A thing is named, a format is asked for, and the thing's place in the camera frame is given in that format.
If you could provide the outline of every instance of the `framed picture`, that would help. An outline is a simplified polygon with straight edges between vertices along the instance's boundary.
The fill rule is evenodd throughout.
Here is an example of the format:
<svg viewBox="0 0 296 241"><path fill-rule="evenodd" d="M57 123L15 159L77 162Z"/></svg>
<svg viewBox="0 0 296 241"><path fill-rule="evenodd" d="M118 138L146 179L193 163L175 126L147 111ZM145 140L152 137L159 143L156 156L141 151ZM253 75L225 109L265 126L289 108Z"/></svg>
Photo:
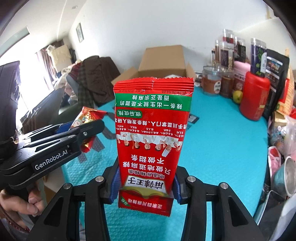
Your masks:
<svg viewBox="0 0 296 241"><path fill-rule="evenodd" d="M84 37L83 37L83 33L82 33L82 29L81 29L81 24L80 23L76 27L76 32L77 32L79 43L81 43L84 40Z"/></svg>

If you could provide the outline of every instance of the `ceiling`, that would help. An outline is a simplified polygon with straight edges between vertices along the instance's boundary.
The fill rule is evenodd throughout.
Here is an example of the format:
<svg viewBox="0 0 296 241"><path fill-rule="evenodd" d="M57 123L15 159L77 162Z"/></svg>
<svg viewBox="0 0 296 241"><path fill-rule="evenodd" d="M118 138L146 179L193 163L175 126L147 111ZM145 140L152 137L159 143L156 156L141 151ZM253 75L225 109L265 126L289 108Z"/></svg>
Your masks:
<svg viewBox="0 0 296 241"><path fill-rule="evenodd" d="M30 35L14 45L2 58L7 58L8 55L12 58L20 52L35 53L67 36L85 2L86 0L29 0L3 31L0 46L26 26Z"/></svg>

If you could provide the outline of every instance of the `teal tablecloth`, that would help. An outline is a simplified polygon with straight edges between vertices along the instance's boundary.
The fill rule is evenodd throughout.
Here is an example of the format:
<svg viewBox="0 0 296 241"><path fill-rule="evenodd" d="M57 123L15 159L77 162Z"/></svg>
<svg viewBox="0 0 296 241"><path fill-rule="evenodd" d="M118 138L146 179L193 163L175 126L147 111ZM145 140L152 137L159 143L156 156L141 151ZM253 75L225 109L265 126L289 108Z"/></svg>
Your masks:
<svg viewBox="0 0 296 241"><path fill-rule="evenodd" d="M114 113L114 102L100 109ZM239 112L238 105L221 96L210 97L195 88L191 113L200 117L186 132L179 165L205 183L227 182L253 215L263 187L267 158L267 127L263 118L254 122ZM87 183L113 165L117 157L114 121L104 119L108 132L99 134L95 150L65 164L67 182ZM81 221L84 222L84 206ZM105 205L112 241L180 240L186 205L174 201L171 216L119 209L118 199ZM211 240L211 205L207 205L207 238Z"/></svg>

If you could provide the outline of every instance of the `table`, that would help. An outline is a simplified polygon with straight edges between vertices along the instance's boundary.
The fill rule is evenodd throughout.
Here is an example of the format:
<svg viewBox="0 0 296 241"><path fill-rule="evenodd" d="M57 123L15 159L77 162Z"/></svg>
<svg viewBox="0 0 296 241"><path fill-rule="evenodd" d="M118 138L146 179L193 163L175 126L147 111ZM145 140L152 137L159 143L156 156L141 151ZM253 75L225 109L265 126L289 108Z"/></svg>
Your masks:
<svg viewBox="0 0 296 241"><path fill-rule="evenodd" d="M112 107L114 102L100 109L114 113ZM227 182L254 215L266 170L266 121L263 118L257 122L248 120L232 100L204 95L200 88L194 90L191 113L200 119L186 131L179 165L204 183L217 185ZM103 120L106 127L115 133L114 122L107 116ZM62 167L67 182L73 185L87 183L114 163L116 141L102 133L98 138L104 146L101 151L91 150ZM169 218L119 209L118 199L113 205L105 205L105 210L112 241L177 241L182 235L186 205L181 206L174 201ZM211 233L211 205L208 203L207 241L211 240Z"/></svg>

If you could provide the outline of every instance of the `silver screw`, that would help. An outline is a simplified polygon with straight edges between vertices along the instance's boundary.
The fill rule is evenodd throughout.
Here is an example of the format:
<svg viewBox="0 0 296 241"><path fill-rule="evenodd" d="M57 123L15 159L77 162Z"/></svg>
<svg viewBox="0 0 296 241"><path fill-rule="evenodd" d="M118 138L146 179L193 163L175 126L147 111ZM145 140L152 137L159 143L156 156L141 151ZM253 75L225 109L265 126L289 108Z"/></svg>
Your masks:
<svg viewBox="0 0 296 241"><path fill-rule="evenodd" d="M227 189L228 188L228 184L227 183L221 183L220 187L222 187L223 189Z"/></svg>
<svg viewBox="0 0 296 241"><path fill-rule="evenodd" d="M63 185L63 188L64 188L64 189L69 189L71 186L72 186L71 183L65 183L65 184Z"/></svg>
<svg viewBox="0 0 296 241"><path fill-rule="evenodd" d="M190 181L191 183L195 182L196 178L194 176L189 176L187 177L187 180Z"/></svg>
<svg viewBox="0 0 296 241"><path fill-rule="evenodd" d="M102 177L102 176L98 176L98 177L96 177L96 181L97 181L98 183L100 183L100 182L104 181L104 177Z"/></svg>

